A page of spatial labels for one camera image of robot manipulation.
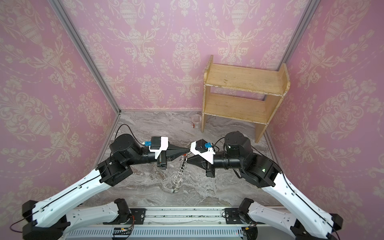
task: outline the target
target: wooden shelf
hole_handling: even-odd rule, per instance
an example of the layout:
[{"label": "wooden shelf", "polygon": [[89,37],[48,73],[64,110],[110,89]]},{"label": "wooden shelf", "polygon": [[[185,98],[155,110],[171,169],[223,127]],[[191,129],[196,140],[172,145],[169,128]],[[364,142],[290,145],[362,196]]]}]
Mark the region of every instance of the wooden shelf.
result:
[{"label": "wooden shelf", "polygon": [[[204,72],[202,127],[205,115],[255,123],[255,142],[259,142],[268,124],[290,88],[286,65],[279,71],[243,68],[213,63],[211,55]],[[211,93],[211,86],[266,94],[264,101]]]},{"label": "wooden shelf", "polygon": [[206,100],[205,114],[266,124],[265,102],[247,98],[209,94]]},{"label": "wooden shelf", "polygon": [[206,85],[246,92],[282,96],[279,72],[212,64]]}]

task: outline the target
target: wallpaper pattern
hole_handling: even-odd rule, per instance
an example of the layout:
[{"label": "wallpaper pattern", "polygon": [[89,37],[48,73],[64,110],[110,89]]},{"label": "wallpaper pattern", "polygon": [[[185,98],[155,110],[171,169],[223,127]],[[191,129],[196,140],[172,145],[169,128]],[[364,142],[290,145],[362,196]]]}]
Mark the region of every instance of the wallpaper pattern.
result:
[{"label": "wallpaper pattern", "polygon": [[201,109],[209,56],[276,70],[308,0],[61,1],[121,109]]},{"label": "wallpaper pattern", "polygon": [[320,2],[270,125],[286,175],[344,218],[341,239],[384,239],[383,8],[383,1]]},{"label": "wallpaper pattern", "polygon": [[46,0],[0,1],[0,24],[0,227],[21,239],[22,203],[90,171],[116,115]]}]

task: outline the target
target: metal spring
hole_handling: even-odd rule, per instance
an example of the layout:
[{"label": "metal spring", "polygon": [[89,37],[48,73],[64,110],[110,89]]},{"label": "metal spring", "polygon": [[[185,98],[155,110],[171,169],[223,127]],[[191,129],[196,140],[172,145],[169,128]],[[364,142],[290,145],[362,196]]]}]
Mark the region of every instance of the metal spring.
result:
[{"label": "metal spring", "polygon": [[173,178],[174,187],[172,189],[172,192],[177,192],[181,187],[181,179],[183,178],[184,170],[187,167],[187,159],[190,154],[191,152],[188,152],[187,154],[182,155],[180,157],[180,161],[181,161],[180,168],[177,174],[175,175],[175,177]]}]

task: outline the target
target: whisk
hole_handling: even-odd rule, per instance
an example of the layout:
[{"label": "whisk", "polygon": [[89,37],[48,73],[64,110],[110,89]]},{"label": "whisk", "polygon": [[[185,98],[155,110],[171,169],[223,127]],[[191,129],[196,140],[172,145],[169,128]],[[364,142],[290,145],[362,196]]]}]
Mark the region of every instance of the whisk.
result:
[{"label": "whisk", "polygon": [[177,172],[177,174],[175,175],[175,177],[173,178],[174,187],[172,188],[172,192],[179,191],[179,189],[181,187],[181,179],[183,178],[184,170],[187,167],[187,159],[188,159],[190,154],[191,154],[191,152],[188,152],[185,155],[182,155],[180,157],[180,161],[181,161],[180,168],[179,168],[179,171]]}]

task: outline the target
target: clear plastic container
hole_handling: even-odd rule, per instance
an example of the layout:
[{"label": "clear plastic container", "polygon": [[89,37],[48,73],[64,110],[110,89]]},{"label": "clear plastic container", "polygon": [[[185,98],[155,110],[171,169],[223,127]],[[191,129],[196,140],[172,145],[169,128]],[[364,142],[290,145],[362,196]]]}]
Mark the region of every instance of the clear plastic container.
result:
[{"label": "clear plastic container", "polygon": [[201,115],[195,114],[191,117],[192,127],[201,130]]}]

